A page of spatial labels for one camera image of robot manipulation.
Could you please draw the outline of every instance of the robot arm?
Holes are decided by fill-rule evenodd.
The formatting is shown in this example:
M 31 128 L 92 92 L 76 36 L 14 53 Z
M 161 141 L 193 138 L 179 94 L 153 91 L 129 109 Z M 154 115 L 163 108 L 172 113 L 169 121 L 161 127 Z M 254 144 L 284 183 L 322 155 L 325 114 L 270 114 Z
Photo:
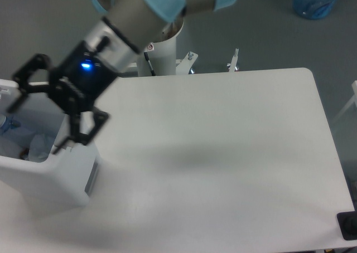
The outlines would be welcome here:
M 109 7 L 109 0 L 92 0 Z M 70 134 L 57 146 L 57 153 L 70 140 L 87 145 L 109 115 L 94 106 L 102 92 L 125 71 L 137 55 L 180 14 L 216 10 L 235 0 L 110 0 L 109 12 L 68 57 L 53 67 L 48 56 L 37 54 L 13 79 L 21 96 L 8 108 L 14 113 L 31 93 L 45 92 L 69 116 Z M 38 69 L 48 71 L 49 83 L 30 85 Z M 81 113 L 93 112 L 94 127 L 80 132 Z

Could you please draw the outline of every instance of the plastic bottle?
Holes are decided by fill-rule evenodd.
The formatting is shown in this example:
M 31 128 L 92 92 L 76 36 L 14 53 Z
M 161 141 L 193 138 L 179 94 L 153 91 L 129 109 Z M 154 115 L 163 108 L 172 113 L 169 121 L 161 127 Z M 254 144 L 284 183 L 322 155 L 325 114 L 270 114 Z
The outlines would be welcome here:
M 308 19 L 321 19 L 332 10 L 336 0 L 293 0 L 297 14 Z
M 0 135 L 4 134 L 9 129 L 15 129 L 20 126 L 21 124 L 18 121 L 13 120 L 12 116 L 5 116 L 0 114 Z

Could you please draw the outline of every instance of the metal bracket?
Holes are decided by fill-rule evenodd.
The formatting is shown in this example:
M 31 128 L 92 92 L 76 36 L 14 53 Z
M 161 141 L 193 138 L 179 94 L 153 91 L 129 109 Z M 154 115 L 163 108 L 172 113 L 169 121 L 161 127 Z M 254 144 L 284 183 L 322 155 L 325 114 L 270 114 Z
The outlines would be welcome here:
M 193 52 L 189 52 L 185 58 L 176 66 L 176 74 L 177 75 L 187 75 L 187 74 L 194 74 L 192 71 L 192 66 L 198 59 L 198 54 Z

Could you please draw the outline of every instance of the white tabletop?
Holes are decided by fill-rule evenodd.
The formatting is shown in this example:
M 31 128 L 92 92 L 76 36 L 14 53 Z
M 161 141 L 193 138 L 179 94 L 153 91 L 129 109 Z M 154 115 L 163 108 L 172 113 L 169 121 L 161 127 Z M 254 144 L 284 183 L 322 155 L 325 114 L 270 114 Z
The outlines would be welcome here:
M 288 252 L 356 246 L 353 205 L 306 69 L 120 79 L 104 159 L 68 209 L 0 185 L 0 252 Z

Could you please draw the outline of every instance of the white bin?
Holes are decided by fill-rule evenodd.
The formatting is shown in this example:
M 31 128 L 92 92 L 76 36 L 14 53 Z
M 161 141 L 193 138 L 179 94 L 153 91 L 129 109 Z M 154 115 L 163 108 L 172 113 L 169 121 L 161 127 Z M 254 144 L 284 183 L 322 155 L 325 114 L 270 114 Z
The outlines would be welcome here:
M 18 96 L 17 84 L 0 80 L 0 95 L 0 114 L 6 114 Z M 56 137 L 55 144 L 67 134 L 67 116 L 43 93 L 30 95 L 15 116 L 37 133 Z M 0 180 L 29 196 L 85 206 L 98 162 L 94 143 L 68 147 L 41 163 L 0 156 Z

